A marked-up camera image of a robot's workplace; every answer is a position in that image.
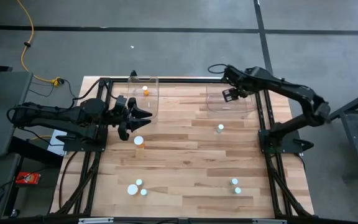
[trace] red package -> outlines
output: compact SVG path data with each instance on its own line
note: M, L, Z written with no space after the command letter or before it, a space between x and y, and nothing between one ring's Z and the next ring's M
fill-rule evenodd
M16 177L17 184L38 184L41 174L30 172L19 172Z

